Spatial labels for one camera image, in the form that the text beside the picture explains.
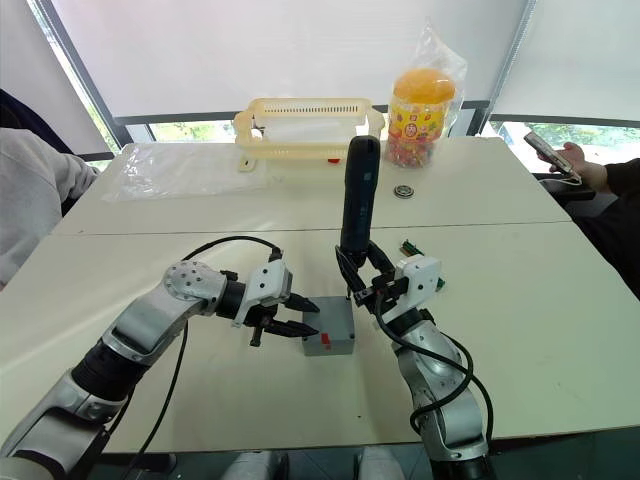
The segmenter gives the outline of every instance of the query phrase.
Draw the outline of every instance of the white table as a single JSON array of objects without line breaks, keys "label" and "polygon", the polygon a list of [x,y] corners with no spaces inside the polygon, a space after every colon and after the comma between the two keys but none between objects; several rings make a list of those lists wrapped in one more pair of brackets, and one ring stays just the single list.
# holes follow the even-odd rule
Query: white table
[{"label": "white table", "polygon": [[[102,200],[132,151],[125,149],[84,195],[56,235],[238,232],[340,228],[344,164],[269,161],[269,186],[208,197],[108,203]],[[227,162],[233,145],[176,144],[162,155],[210,156]],[[415,195],[398,199],[393,188],[407,184]],[[423,170],[382,162],[374,227],[472,225],[569,221],[501,139],[444,139]]]},{"label": "white table", "polygon": [[[340,295],[339,231],[263,232],[285,250],[294,290]],[[0,438],[164,269],[212,234],[50,236],[0,295]],[[409,238],[443,261],[428,303],[491,392],[500,438],[640,424],[640,303],[572,223],[375,229],[391,256]],[[245,275],[268,250],[238,243],[203,259]],[[298,319],[282,309],[280,318]],[[194,318],[154,451],[411,442],[411,402],[384,335],[362,309],[352,356]],[[109,444],[134,451],[163,401],[178,343],[145,376]]]}]

